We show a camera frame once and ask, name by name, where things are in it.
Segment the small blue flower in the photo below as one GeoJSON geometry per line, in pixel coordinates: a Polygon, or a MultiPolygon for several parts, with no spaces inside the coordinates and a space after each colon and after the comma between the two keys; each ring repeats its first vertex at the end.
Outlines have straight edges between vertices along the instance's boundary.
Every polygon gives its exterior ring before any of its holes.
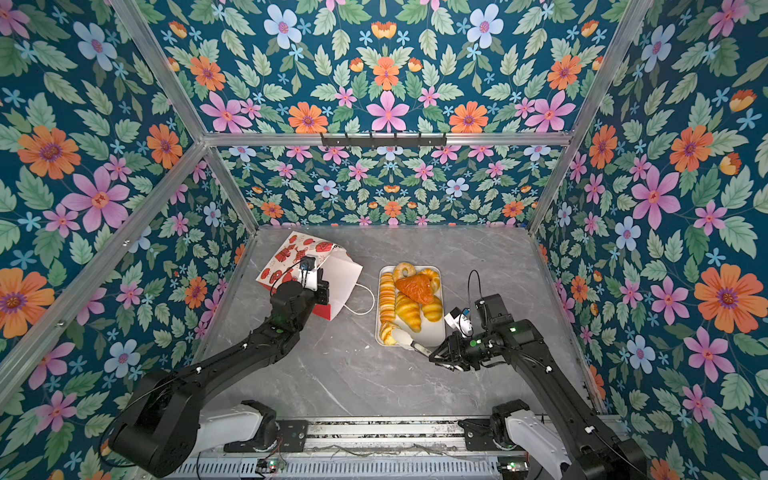
{"type": "Polygon", "coordinates": [[[715,265],[720,266],[720,262],[725,260],[725,255],[720,255],[720,249],[717,247],[712,249],[712,253],[706,252],[704,255],[710,259],[710,261],[707,262],[708,265],[714,263],[715,265]]]}
{"type": "Polygon", "coordinates": [[[40,228],[40,224],[38,223],[40,220],[41,217],[33,217],[32,212],[27,212],[26,218],[20,218],[16,221],[18,221],[19,225],[26,225],[26,230],[31,232],[33,228],[40,228]]]}
{"type": "Polygon", "coordinates": [[[736,123],[741,124],[741,127],[739,127],[739,131],[742,131],[747,127],[749,127],[750,130],[755,128],[755,120],[759,120],[763,118],[763,114],[753,115],[754,113],[755,113],[755,109],[750,108],[749,110],[746,111],[746,117],[736,120],[736,123]]]}
{"type": "Polygon", "coordinates": [[[80,373],[83,371],[83,366],[88,363],[87,360],[83,360],[83,356],[80,355],[77,360],[71,360],[69,366],[71,367],[70,373],[80,373]]]}
{"type": "Polygon", "coordinates": [[[17,266],[21,265],[22,270],[26,270],[29,265],[32,263],[37,263],[38,261],[32,258],[32,255],[35,254],[34,250],[27,250],[26,253],[22,253],[21,250],[13,250],[13,256],[16,257],[16,260],[13,260],[11,262],[11,266],[17,266]]]}

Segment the pastry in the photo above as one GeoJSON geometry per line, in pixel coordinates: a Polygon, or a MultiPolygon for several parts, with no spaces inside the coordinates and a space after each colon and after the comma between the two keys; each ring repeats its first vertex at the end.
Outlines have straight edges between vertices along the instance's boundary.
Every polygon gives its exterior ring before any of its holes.
{"type": "Polygon", "coordinates": [[[432,287],[429,285],[429,277],[426,275],[407,276],[400,280],[395,280],[397,290],[400,290],[411,300],[426,305],[435,300],[432,295],[432,287]]]}
{"type": "Polygon", "coordinates": [[[442,302],[438,297],[435,297],[434,302],[422,305],[422,312],[430,322],[439,322],[442,318],[442,302]]]}
{"type": "Polygon", "coordinates": [[[421,272],[422,275],[426,275],[429,278],[429,286],[432,288],[432,293],[437,293],[440,290],[440,274],[435,272],[431,268],[425,268],[421,272]]]}
{"type": "Polygon", "coordinates": [[[395,278],[395,281],[406,278],[407,276],[414,276],[416,275],[416,267],[408,262],[398,263],[395,267],[395,272],[392,275],[395,278]]]}
{"type": "Polygon", "coordinates": [[[422,331],[422,315],[419,311],[419,304],[402,292],[397,294],[395,313],[414,333],[422,331]]]}

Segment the light blue flower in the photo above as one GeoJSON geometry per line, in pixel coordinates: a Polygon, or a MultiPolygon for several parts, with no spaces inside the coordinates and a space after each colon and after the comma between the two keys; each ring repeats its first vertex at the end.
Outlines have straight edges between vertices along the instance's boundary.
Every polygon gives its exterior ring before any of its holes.
{"type": "Polygon", "coordinates": [[[17,266],[21,265],[22,270],[26,270],[29,265],[32,263],[37,263],[38,261],[32,258],[32,255],[35,254],[34,250],[27,250],[26,253],[23,253],[21,250],[13,250],[13,256],[16,257],[16,260],[13,260],[11,262],[11,266],[17,266]]]}
{"type": "Polygon", "coordinates": [[[755,120],[759,120],[763,118],[763,114],[754,115],[754,113],[755,113],[755,109],[750,108],[749,110],[746,111],[746,117],[736,120],[736,123],[741,124],[741,127],[739,127],[739,131],[742,131],[747,127],[749,127],[750,130],[752,128],[755,128],[755,120]]]}
{"type": "Polygon", "coordinates": [[[26,218],[20,218],[16,221],[18,221],[19,225],[26,225],[26,230],[31,232],[33,228],[40,228],[40,224],[38,223],[40,220],[41,217],[33,217],[32,212],[27,212],[26,218]]]}
{"type": "Polygon", "coordinates": [[[717,247],[714,247],[712,249],[712,253],[706,252],[704,254],[710,261],[707,262],[707,265],[712,265],[713,263],[717,266],[720,266],[720,262],[725,260],[725,255],[720,255],[720,249],[717,247]]]}
{"type": "Polygon", "coordinates": [[[26,102],[24,98],[19,97],[21,94],[19,90],[10,91],[6,87],[3,87],[2,91],[4,94],[8,95],[8,97],[3,98],[3,101],[7,104],[13,103],[13,106],[18,108],[19,105],[26,102]]]}

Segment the pink flower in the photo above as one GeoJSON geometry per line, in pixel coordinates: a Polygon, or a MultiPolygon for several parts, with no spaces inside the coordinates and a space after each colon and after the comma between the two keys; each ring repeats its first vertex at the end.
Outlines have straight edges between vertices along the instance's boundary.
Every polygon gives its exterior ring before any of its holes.
{"type": "Polygon", "coordinates": [[[439,158],[440,164],[445,165],[448,160],[456,160],[458,155],[457,151],[461,149],[458,145],[445,145],[443,148],[432,152],[432,158],[439,158]]]}
{"type": "Polygon", "coordinates": [[[11,10],[11,8],[13,8],[12,0],[0,0],[0,33],[8,36],[15,31],[22,37],[29,38],[29,32],[22,25],[29,22],[29,17],[21,10],[11,10]]]}
{"type": "Polygon", "coordinates": [[[581,181],[581,175],[587,173],[587,168],[584,166],[585,163],[587,163],[587,154],[576,154],[576,158],[568,165],[571,168],[571,180],[576,180],[576,183],[581,181]]]}
{"type": "Polygon", "coordinates": [[[565,104],[565,90],[560,90],[552,97],[552,103],[550,104],[543,98],[539,98],[535,103],[536,111],[538,115],[531,115],[531,117],[525,121],[525,124],[529,127],[538,125],[536,131],[543,132],[549,131],[549,127],[552,130],[559,131],[565,128],[565,121],[561,118],[563,115],[570,114],[575,104],[565,104]]]}
{"type": "Polygon", "coordinates": [[[683,407],[693,410],[694,418],[697,422],[701,423],[704,419],[707,419],[708,422],[715,421],[715,415],[712,414],[710,409],[714,407],[716,403],[708,396],[702,397],[700,386],[694,385],[693,391],[685,386],[683,387],[683,394],[688,397],[683,400],[683,407]]]}
{"type": "Polygon", "coordinates": [[[96,300],[101,300],[104,298],[104,295],[107,294],[107,289],[100,286],[96,289],[91,299],[88,301],[88,304],[83,307],[80,312],[78,312],[78,323],[80,325],[85,325],[88,322],[88,319],[91,318],[91,314],[95,315],[101,315],[104,313],[104,304],[101,302],[97,302],[96,300]]]}
{"type": "Polygon", "coordinates": [[[296,171],[293,169],[293,165],[291,164],[285,165],[284,162],[280,162],[277,165],[277,171],[280,173],[281,177],[285,177],[288,180],[293,178],[293,175],[296,175],[296,171]]]}
{"type": "Polygon", "coordinates": [[[143,288],[139,288],[136,282],[131,282],[129,285],[123,283],[120,285],[120,291],[122,292],[116,300],[123,303],[123,308],[126,310],[131,308],[131,304],[139,304],[139,295],[144,292],[143,288]]]}
{"type": "Polygon", "coordinates": [[[43,212],[43,217],[50,220],[45,229],[49,232],[58,230],[58,234],[64,238],[69,235],[69,230],[80,230],[80,225],[74,221],[78,217],[78,212],[67,212],[67,208],[59,204],[56,206],[56,211],[43,212]]]}
{"type": "Polygon", "coordinates": [[[206,115],[216,118],[214,120],[214,129],[216,131],[225,131],[229,128],[230,132],[239,134],[242,133],[240,127],[250,127],[253,125],[253,122],[242,115],[238,115],[240,113],[239,101],[229,100],[225,106],[224,100],[214,92],[208,94],[208,100],[213,105],[202,104],[200,109],[206,115]]]}
{"type": "Polygon", "coordinates": [[[320,151],[324,151],[323,160],[330,161],[336,165],[341,164],[342,158],[349,158],[349,152],[344,150],[344,147],[320,147],[320,151]]]}
{"type": "Polygon", "coordinates": [[[208,178],[208,176],[205,173],[205,169],[208,168],[208,164],[205,163],[205,161],[201,160],[192,170],[192,180],[194,180],[194,183],[197,184],[200,182],[200,180],[205,180],[208,178]]]}
{"type": "Polygon", "coordinates": [[[712,382],[717,381],[717,369],[725,373],[736,372],[733,364],[720,356],[721,353],[728,351],[728,340],[715,339],[710,344],[710,334],[701,326],[696,331],[696,337],[699,339],[698,342],[691,337],[683,340],[685,346],[695,352],[688,357],[688,365],[695,369],[704,365],[704,373],[707,374],[707,378],[712,382]]]}
{"type": "Polygon", "coordinates": [[[362,166],[358,161],[354,167],[349,168],[349,178],[354,178],[357,181],[360,181],[362,178],[368,178],[367,171],[368,169],[362,166]]]}
{"type": "Polygon", "coordinates": [[[722,230],[725,228],[725,222],[721,220],[723,215],[728,211],[725,207],[715,208],[715,200],[710,200],[707,204],[707,209],[697,208],[696,215],[700,218],[694,222],[694,227],[704,228],[704,233],[707,236],[712,234],[712,227],[722,230]]]}
{"type": "Polygon", "coordinates": [[[500,177],[504,173],[504,165],[502,165],[502,161],[490,164],[486,173],[490,175],[491,178],[500,177]]]}
{"type": "Polygon", "coordinates": [[[357,97],[352,95],[352,88],[345,90],[344,87],[339,87],[339,91],[336,92],[336,100],[339,101],[340,107],[346,106],[352,108],[352,103],[357,101],[357,97]]]}
{"type": "Polygon", "coordinates": [[[440,98],[440,94],[435,91],[435,87],[429,87],[429,90],[422,88],[422,96],[419,97],[419,101],[424,103],[424,108],[427,108],[429,105],[437,105],[438,98],[440,98]]]}
{"type": "Polygon", "coordinates": [[[750,13],[750,7],[744,4],[744,0],[723,0],[723,11],[712,15],[709,19],[709,24],[715,26],[710,32],[710,40],[720,33],[723,34],[723,37],[730,35],[733,31],[733,25],[746,17],[748,13],[750,13]]]}
{"type": "Polygon", "coordinates": [[[619,291],[624,295],[621,299],[623,303],[629,303],[632,308],[637,306],[637,301],[642,300],[643,296],[638,292],[640,289],[640,282],[632,283],[628,278],[624,279],[624,285],[619,287],[619,291]]]}
{"type": "Polygon", "coordinates": [[[645,185],[635,185],[632,187],[632,195],[638,200],[642,200],[634,208],[632,217],[643,218],[648,214],[648,224],[650,228],[656,230],[661,223],[661,211],[673,214],[680,209],[680,202],[674,195],[665,195],[677,186],[677,179],[680,174],[673,172],[664,176],[659,183],[659,169],[651,165],[648,169],[645,185]]]}
{"type": "Polygon", "coordinates": [[[261,105],[254,104],[250,98],[247,101],[240,100],[240,113],[248,114],[248,118],[253,120],[254,118],[261,118],[261,105]]]}
{"type": "Polygon", "coordinates": [[[523,98],[523,101],[517,105],[515,105],[515,116],[523,118],[528,118],[528,114],[532,114],[535,109],[535,102],[533,100],[528,100],[527,98],[523,98]]]}
{"type": "Polygon", "coordinates": [[[605,193],[605,186],[603,183],[603,174],[599,174],[595,177],[594,174],[589,175],[589,184],[584,185],[584,191],[587,194],[587,203],[593,202],[595,205],[600,203],[600,196],[605,193]]]}
{"type": "Polygon", "coordinates": [[[594,235],[594,232],[598,231],[598,220],[600,217],[596,217],[592,212],[584,219],[584,231],[590,235],[594,235]]]}
{"type": "Polygon", "coordinates": [[[67,363],[59,359],[72,353],[73,348],[74,343],[72,342],[62,343],[44,356],[43,360],[40,360],[38,366],[35,367],[35,371],[29,376],[29,388],[33,390],[39,388],[48,377],[48,372],[51,372],[51,375],[66,374],[67,363]]]}
{"type": "Polygon", "coordinates": [[[421,180],[426,180],[427,178],[435,176],[435,172],[433,172],[432,169],[433,169],[432,165],[429,165],[427,167],[427,164],[422,162],[421,165],[414,168],[413,170],[416,172],[416,178],[419,178],[421,180]]]}
{"type": "Polygon", "coordinates": [[[336,7],[336,4],[339,5],[346,5],[346,0],[326,0],[326,8],[333,12],[333,9],[336,7]]]}
{"type": "Polygon", "coordinates": [[[170,221],[172,222],[170,226],[171,231],[176,232],[176,235],[179,237],[189,231],[187,224],[190,223],[190,221],[188,218],[184,218],[183,214],[171,215],[170,221]]]}
{"type": "Polygon", "coordinates": [[[131,192],[124,185],[109,187],[109,173],[104,167],[99,167],[94,172],[95,185],[84,175],[72,175],[74,184],[85,195],[69,194],[64,197],[61,204],[70,210],[81,211],[88,209],[83,216],[83,227],[86,232],[92,232],[101,226],[101,218],[112,228],[118,228],[128,218],[128,210],[116,203],[117,200],[125,200],[131,192]]]}
{"type": "Polygon", "coordinates": [[[486,157],[493,157],[493,146],[491,145],[475,145],[471,147],[469,151],[470,157],[477,157],[477,161],[483,161],[486,157]]]}
{"type": "Polygon", "coordinates": [[[187,197],[184,196],[184,194],[189,190],[190,188],[185,185],[181,184],[179,185],[178,190],[173,192],[170,196],[170,204],[175,205],[176,202],[185,204],[187,202],[187,197]]]}
{"type": "Polygon", "coordinates": [[[296,157],[296,160],[300,163],[304,163],[305,158],[312,158],[309,147],[286,147],[288,149],[288,158],[296,157]]]}
{"type": "Polygon", "coordinates": [[[77,397],[77,393],[70,393],[65,398],[64,393],[61,390],[57,390],[51,397],[51,405],[39,406],[35,410],[35,414],[40,418],[35,433],[42,432],[49,425],[54,432],[61,430],[61,427],[64,425],[64,419],[68,419],[78,412],[76,407],[70,406],[77,397]]]}
{"type": "Polygon", "coordinates": [[[632,177],[632,180],[637,181],[638,179],[641,179],[641,178],[645,180],[645,177],[647,176],[646,170],[648,170],[650,167],[651,165],[650,165],[650,162],[648,161],[647,155],[643,155],[640,158],[635,157],[634,167],[629,169],[629,173],[634,175],[634,177],[632,177]]]}
{"type": "Polygon", "coordinates": [[[674,323],[675,313],[681,318],[688,318],[690,316],[688,309],[685,308],[682,303],[680,303],[688,298],[688,289],[683,287],[674,289],[674,285],[670,277],[665,278],[662,285],[664,286],[663,290],[658,285],[650,286],[650,291],[656,296],[656,298],[661,299],[654,301],[650,308],[657,313],[663,310],[664,319],[667,321],[667,325],[672,325],[674,323]]]}
{"type": "Polygon", "coordinates": [[[109,156],[109,163],[104,164],[104,168],[112,172],[109,175],[110,179],[117,180],[119,178],[121,182],[128,180],[126,175],[133,173],[133,170],[125,166],[125,157],[120,157],[118,159],[114,155],[109,156]]]}
{"type": "Polygon", "coordinates": [[[555,287],[555,289],[560,295],[560,303],[563,305],[563,310],[565,311],[565,316],[568,318],[568,321],[571,323],[576,323],[576,317],[574,316],[574,313],[571,312],[571,310],[574,308],[574,305],[576,304],[576,300],[574,300],[573,297],[568,298],[568,294],[565,292],[564,288],[555,287]]]}
{"type": "Polygon", "coordinates": [[[366,107],[368,113],[374,117],[379,117],[371,124],[371,130],[379,131],[386,127],[387,133],[392,132],[392,128],[395,130],[403,131],[406,129],[406,123],[400,118],[408,113],[410,107],[406,104],[395,105],[395,95],[386,90],[382,93],[381,106],[377,104],[371,104],[366,107]]]}

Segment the aluminum frame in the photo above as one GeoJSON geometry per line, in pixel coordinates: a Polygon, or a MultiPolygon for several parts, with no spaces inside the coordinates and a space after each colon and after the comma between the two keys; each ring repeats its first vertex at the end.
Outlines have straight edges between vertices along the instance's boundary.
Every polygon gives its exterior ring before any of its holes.
{"type": "Polygon", "coordinates": [[[18,391],[40,359],[54,347],[78,312],[88,304],[93,292],[120,263],[131,242],[141,237],[144,228],[160,213],[171,194],[192,174],[204,152],[205,146],[200,142],[187,149],[104,248],[96,253],[40,320],[8,352],[0,363],[0,408],[18,391]]]}
{"type": "Polygon", "coordinates": [[[536,215],[528,226],[529,231],[533,234],[535,234],[539,225],[541,225],[547,210],[550,209],[554,202],[554,198],[558,193],[558,188],[560,188],[560,184],[568,173],[568,166],[571,164],[571,161],[576,158],[578,150],[581,148],[581,144],[584,143],[584,137],[587,135],[587,131],[594,120],[594,116],[597,114],[603,98],[611,87],[611,83],[613,83],[618,67],[621,62],[624,61],[624,57],[627,55],[637,31],[642,26],[645,15],[653,3],[654,0],[632,0],[629,6],[627,6],[627,10],[624,12],[624,16],[619,21],[614,37],[611,39],[611,43],[608,45],[608,49],[605,52],[603,65],[595,76],[592,87],[590,88],[589,93],[587,93],[587,97],[584,99],[584,103],[581,104],[581,108],[576,116],[576,121],[574,122],[574,128],[572,130],[573,141],[560,155],[560,160],[557,165],[555,165],[554,170],[547,181],[547,186],[544,188],[544,191],[541,192],[541,196],[538,199],[536,215]]]}

